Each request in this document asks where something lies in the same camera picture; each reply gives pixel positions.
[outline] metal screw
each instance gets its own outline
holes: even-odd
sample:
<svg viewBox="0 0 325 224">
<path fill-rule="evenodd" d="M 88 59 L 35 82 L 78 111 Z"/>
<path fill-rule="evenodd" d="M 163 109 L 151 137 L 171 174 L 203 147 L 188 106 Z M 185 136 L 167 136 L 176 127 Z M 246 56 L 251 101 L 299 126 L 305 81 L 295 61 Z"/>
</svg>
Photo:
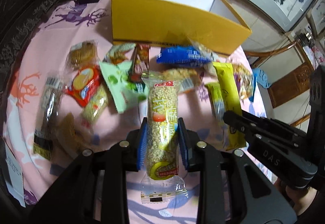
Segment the metal screw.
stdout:
<svg viewBox="0 0 325 224">
<path fill-rule="evenodd" d="M 236 149 L 236 150 L 234 151 L 234 154 L 235 154 L 236 156 L 238 156 L 238 157 L 242 157 L 242 156 L 244 155 L 244 152 L 243 152 L 242 150 L 240 150 L 240 149 Z"/>
<path fill-rule="evenodd" d="M 130 143 L 128 142 L 128 141 L 121 141 L 120 142 L 120 146 L 122 147 L 122 148 L 126 148 L 126 147 L 128 147 L 130 145 Z"/>
<path fill-rule="evenodd" d="M 196 146 L 199 148 L 205 148 L 206 147 L 206 142 L 205 141 L 198 141 L 196 143 Z"/>
<path fill-rule="evenodd" d="M 82 155 L 83 155 L 83 156 L 86 156 L 86 157 L 87 157 L 87 156 L 91 156 L 92 153 L 93 153 L 93 152 L 92 152 L 92 150 L 90 150 L 90 149 L 85 149 L 85 150 L 82 151 Z"/>
</svg>

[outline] purple deer print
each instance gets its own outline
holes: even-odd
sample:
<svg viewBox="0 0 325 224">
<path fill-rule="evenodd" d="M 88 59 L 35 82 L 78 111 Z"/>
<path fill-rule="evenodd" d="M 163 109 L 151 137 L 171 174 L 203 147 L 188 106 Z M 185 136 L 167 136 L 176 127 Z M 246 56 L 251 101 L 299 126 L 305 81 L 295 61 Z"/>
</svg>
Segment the purple deer print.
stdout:
<svg viewBox="0 0 325 224">
<path fill-rule="evenodd" d="M 47 25 L 45 28 L 61 21 L 72 22 L 72 23 L 76 22 L 75 26 L 81 24 L 82 22 L 87 22 L 87 26 L 89 27 L 89 24 L 95 24 L 96 22 L 99 22 L 102 17 L 107 16 L 106 9 L 97 9 L 92 13 L 89 13 L 87 16 L 82 17 L 81 14 L 83 13 L 86 7 L 87 4 L 78 5 L 76 4 L 76 2 L 74 7 L 73 6 L 67 6 L 65 8 L 59 7 L 58 9 L 56 9 L 56 11 L 58 11 L 59 9 L 63 9 L 63 10 L 72 9 L 72 10 L 69 11 L 68 14 L 56 14 L 55 17 L 61 17 L 62 19 Z"/>
</svg>

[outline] yellow box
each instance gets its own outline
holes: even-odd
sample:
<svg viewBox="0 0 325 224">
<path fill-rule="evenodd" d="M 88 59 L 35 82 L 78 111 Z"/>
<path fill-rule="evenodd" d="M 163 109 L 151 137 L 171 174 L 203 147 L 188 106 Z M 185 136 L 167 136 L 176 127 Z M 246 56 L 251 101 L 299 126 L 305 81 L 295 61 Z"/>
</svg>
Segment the yellow box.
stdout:
<svg viewBox="0 0 325 224">
<path fill-rule="evenodd" d="M 187 45 L 229 55 L 252 33 L 226 0 L 112 0 L 113 42 Z"/>
</svg>

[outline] yellow wrapper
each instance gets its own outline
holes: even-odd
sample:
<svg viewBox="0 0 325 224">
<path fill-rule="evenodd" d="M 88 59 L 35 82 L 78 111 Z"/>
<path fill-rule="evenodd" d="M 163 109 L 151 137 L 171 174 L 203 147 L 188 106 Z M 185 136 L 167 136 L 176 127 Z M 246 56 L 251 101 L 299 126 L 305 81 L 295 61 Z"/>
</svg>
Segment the yellow wrapper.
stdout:
<svg viewBox="0 0 325 224">
<path fill-rule="evenodd" d="M 242 108 L 235 83 L 232 64 L 214 62 L 213 66 L 217 71 L 222 91 L 222 98 L 225 104 L 225 111 L 232 110 L 236 114 L 242 116 Z M 228 126 L 228 133 L 229 146 L 226 150 L 246 147 L 245 137 L 241 132 Z"/>
</svg>

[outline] blue plastic bag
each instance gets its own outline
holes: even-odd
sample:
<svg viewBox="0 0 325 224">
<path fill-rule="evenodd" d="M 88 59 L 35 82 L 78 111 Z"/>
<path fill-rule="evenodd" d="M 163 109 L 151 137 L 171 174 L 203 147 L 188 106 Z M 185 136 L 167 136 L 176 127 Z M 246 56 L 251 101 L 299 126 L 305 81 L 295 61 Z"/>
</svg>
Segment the blue plastic bag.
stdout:
<svg viewBox="0 0 325 224">
<path fill-rule="evenodd" d="M 157 56 L 158 64 L 177 64 L 181 67 L 202 67 L 211 60 L 202 56 L 193 46 L 162 48 Z"/>
</svg>

